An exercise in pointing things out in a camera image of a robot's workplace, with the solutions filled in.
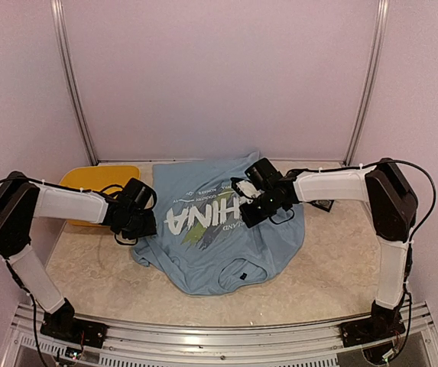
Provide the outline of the black display box right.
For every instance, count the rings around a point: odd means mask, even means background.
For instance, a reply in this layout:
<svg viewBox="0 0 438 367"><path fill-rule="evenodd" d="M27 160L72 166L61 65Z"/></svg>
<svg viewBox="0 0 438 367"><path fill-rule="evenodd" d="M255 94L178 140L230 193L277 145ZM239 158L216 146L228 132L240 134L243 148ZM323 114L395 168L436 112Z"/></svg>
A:
<svg viewBox="0 0 438 367"><path fill-rule="evenodd" d="M334 201L333 200L313 200L310 201L310 205L316 207L317 209L321 209L322 211L325 211L329 213L333 207Z"/></svg>

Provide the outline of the front aluminium rail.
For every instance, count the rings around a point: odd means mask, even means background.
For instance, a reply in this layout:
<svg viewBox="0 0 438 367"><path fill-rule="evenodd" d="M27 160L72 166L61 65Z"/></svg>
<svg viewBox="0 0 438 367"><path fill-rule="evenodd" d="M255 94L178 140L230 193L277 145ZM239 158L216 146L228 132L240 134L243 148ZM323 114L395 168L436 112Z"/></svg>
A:
<svg viewBox="0 0 438 367"><path fill-rule="evenodd" d="M167 326L100 318L107 325L102 348L84 347L69 359L72 344L34 336L34 312L19 304L8 328L0 366L368 366L369 356L399 339L345 347L342 318L272 326Z"/></svg>

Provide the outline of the aluminium frame post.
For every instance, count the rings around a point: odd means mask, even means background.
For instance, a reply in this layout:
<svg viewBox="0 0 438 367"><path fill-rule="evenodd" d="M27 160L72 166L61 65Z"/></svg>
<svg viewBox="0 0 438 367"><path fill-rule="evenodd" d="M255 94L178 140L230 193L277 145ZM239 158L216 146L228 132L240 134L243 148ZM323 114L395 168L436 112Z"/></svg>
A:
<svg viewBox="0 0 438 367"><path fill-rule="evenodd" d="M53 17L55 35L57 39L57 46L59 49L60 59L63 68L63 74L66 80L67 91L76 119L77 128L79 130L83 147L86 152L87 160L90 165L96 166L99 164L99 159L96 153L95 145L92 141L89 125L86 121L81 95L79 93L79 88L77 85L76 74L74 71L70 52L70 42L65 22L63 2L61 0L51 0L50 7Z"/></svg>
<svg viewBox="0 0 438 367"><path fill-rule="evenodd" d="M371 48L368 58L368 68L364 78L359 107L357 108L357 113L355 115L355 124L351 133L351 137L349 139L346 154L342 161L344 165L350 165L354 161L355 154L361 141L362 131L365 127L365 122L367 119L372 93L376 84L378 67L384 45L384 36L388 22L389 6L389 0L378 1L374 34L372 37Z"/></svg>

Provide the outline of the light blue printed t-shirt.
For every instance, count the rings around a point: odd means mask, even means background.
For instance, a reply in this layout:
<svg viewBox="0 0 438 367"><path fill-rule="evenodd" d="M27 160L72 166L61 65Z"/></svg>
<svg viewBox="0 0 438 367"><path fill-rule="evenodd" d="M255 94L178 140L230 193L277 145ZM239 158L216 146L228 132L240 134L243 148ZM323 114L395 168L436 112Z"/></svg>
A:
<svg viewBox="0 0 438 367"><path fill-rule="evenodd" d="M232 293L281 273L303 245L303 207L249 229L239 209L246 200L231 188L231 179L245 178L260 157L253 151L235 159L154 165L157 233L140 239L132 258L200 296Z"/></svg>

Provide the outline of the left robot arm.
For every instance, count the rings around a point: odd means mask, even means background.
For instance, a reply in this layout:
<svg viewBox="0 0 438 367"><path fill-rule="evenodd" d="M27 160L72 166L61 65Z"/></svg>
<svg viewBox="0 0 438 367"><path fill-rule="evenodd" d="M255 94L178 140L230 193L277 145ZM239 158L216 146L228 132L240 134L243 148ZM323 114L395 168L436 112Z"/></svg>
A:
<svg viewBox="0 0 438 367"><path fill-rule="evenodd" d="M45 336L89 345L101 343L107 330L104 323L77 317L47 273L65 222L106 227L123 245L157 232L156 191L136 177L115 189L70 188L20 171L0 180L0 257L34 308L44 312L40 332Z"/></svg>

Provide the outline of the yellow plastic basket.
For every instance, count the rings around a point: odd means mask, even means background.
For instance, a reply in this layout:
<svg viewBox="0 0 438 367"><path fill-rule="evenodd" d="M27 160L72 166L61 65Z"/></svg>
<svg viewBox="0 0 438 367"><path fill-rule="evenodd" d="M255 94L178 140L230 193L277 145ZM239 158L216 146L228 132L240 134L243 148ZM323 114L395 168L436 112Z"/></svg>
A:
<svg viewBox="0 0 438 367"><path fill-rule="evenodd" d="M117 192L127 184L131 178L139 179L140 170L132 165L103 165L78 167L68 172L60 182L61 186L83 188L116 197Z"/></svg>

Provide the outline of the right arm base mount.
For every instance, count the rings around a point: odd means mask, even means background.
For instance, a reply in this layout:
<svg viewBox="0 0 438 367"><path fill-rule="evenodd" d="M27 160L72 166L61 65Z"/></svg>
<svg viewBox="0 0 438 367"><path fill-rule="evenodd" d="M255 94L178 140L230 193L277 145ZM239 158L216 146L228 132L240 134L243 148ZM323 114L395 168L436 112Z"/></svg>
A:
<svg viewBox="0 0 438 367"><path fill-rule="evenodd" d="M401 321L387 326L385 323L377 324L372 318L341 323L339 330L345 348L373 343L406 332L405 325Z"/></svg>

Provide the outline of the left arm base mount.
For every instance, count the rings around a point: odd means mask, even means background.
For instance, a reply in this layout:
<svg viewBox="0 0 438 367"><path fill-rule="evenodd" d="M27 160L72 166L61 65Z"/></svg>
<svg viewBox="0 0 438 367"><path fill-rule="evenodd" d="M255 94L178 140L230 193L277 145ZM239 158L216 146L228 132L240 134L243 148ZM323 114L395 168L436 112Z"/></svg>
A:
<svg viewBox="0 0 438 367"><path fill-rule="evenodd" d="M105 341L108 326L90 320L72 319L69 326L57 326L44 321L41 333L64 342L101 349Z"/></svg>

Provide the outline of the right aluminium frame post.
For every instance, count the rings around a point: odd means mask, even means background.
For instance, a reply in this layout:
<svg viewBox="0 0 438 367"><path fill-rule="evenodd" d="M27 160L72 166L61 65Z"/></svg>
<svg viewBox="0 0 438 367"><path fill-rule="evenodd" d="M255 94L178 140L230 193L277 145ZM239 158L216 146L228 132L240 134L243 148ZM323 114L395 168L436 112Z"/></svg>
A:
<svg viewBox="0 0 438 367"><path fill-rule="evenodd" d="M368 68L364 78L359 107L357 108L357 113L355 115L355 124L351 133L351 137L349 139L346 154L342 161L344 165L350 165L354 161L355 154L361 141L362 131L365 127L365 122L367 119L372 93L376 84L378 67L384 45L384 36L388 22L389 6L389 0L378 1L374 34L372 37L371 48L368 58Z"/></svg>

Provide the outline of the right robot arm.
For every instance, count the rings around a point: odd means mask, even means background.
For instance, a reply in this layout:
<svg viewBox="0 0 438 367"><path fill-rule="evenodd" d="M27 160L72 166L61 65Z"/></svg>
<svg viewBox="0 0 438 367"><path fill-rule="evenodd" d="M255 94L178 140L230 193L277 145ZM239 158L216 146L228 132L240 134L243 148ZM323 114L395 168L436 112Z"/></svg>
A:
<svg viewBox="0 0 438 367"><path fill-rule="evenodd" d="M368 204L380 245L379 282L369 317L342 323L344 346L354 346L405 332L401 307L410 273L410 235L418 199L407 179L388 158L365 166L293 169L282 174L262 158L231 179L232 189L246 199L240 207L248 228L272 220L279 209L320 200L354 200Z"/></svg>

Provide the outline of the left aluminium frame post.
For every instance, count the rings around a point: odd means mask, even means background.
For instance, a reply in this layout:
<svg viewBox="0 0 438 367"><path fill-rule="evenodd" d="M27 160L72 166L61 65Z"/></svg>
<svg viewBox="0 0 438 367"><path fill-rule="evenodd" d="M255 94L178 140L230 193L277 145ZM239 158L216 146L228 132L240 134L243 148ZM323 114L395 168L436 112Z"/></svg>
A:
<svg viewBox="0 0 438 367"><path fill-rule="evenodd" d="M67 91L76 119L77 128L79 130L83 147L86 152L87 160L90 165L96 166L99 164L99 159L96 153L95 145L92 141L89 125L86 121L81 95L79 93L79 88L77 85L76 74L74 71L70 52L70 42L65 22L63 2L61 0L51 0L50 7L53 17L55 35L57 39L57 46L59 49L60 59L63 68L63 74L66 80Z"/></svg>

